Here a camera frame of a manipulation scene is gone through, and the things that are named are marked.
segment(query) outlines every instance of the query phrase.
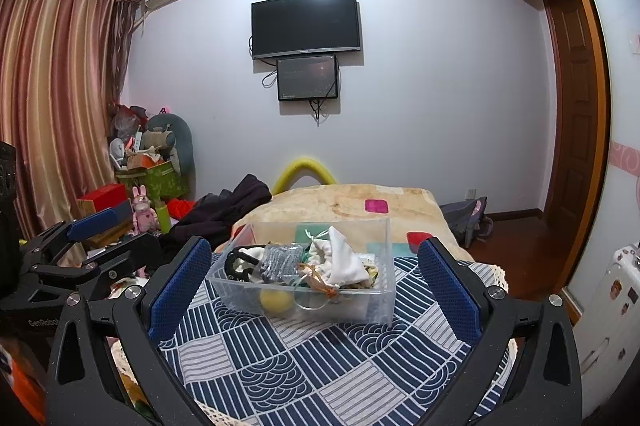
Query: pink bunny toy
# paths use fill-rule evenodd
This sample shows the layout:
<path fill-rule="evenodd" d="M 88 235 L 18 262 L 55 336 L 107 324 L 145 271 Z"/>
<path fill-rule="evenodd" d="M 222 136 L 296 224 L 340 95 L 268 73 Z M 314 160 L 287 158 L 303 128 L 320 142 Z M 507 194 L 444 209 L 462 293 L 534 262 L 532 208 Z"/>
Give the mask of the pink bunny toy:
<path fill-rule="evenodd" d="M 134 234 L 157 231 L 159 228 L 158 216 L 151 207 L 151 202 L 146 196 L 144 185 L 138 191 L 133 187 L 133 229 Z"/>

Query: red box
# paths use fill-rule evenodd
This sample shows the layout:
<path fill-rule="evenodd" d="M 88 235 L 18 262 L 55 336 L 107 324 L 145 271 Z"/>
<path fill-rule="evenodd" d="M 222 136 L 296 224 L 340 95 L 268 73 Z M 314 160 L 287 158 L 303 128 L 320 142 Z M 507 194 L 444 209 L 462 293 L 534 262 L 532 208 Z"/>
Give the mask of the red box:
<path fill-rule="evenodd" d="M 124 184 L 107 184 L 78 199 L 78 208 L 83 217 L 88 217 L 107 208 L 116 207 L 127 200 Z"/>

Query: television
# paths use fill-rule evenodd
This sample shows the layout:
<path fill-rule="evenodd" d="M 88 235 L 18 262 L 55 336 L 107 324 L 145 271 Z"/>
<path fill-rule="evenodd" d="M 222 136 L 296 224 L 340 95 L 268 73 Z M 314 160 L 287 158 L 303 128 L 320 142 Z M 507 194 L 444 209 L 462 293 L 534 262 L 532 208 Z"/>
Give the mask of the television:
<path fill-rule="evenodd" d="M 278 58 L 278 100 L 323 100 L 338 97 L 335 54 Z"/>
<path fill-rule="evenodd" d="M 265 0 L 251 12 L 254 59 L 362 49 L 356 0 Z"/>

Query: pink square patch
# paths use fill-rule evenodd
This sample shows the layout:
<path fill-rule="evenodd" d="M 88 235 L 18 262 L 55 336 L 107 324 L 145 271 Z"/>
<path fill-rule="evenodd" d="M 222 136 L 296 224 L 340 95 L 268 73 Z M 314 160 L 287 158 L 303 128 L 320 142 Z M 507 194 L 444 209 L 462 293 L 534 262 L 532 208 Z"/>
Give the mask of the pink square patch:
<path fill-rule="evenodd" d="M 389 213 L 389 204 L 384 199 L 367 199 L 364 209 L 369 213 Z"/>

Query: clear plastic box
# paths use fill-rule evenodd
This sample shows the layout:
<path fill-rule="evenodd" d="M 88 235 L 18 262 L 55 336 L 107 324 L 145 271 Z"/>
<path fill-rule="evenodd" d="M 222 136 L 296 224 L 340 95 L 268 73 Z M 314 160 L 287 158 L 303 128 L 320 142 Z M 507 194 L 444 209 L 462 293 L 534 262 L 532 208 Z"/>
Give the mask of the clear plastic box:
<path fill-rule="evenodd" d="M 378 277 L 372 289 L 341 290 L 331 300 L 315 289 L 251 283 L 228 279 L 225 259 L 229 251 L 239 246 L 256 244 L 290 244 L 309 242 L 305 229 L 317 235 L 320 229 L 335 227 L 347 239 L 356 253 L 375 256 Z M 388 219 L 332 223 L 253 223 L 246 225 L 225 247 L 211 266 L 207 279 L 223 303 L 233 310 L 287 319 L 391 324 L 396 301 L 396 276 L 390 243 Z M 264 309 L 260 300 L 276 299 L 282 311 Z"/>

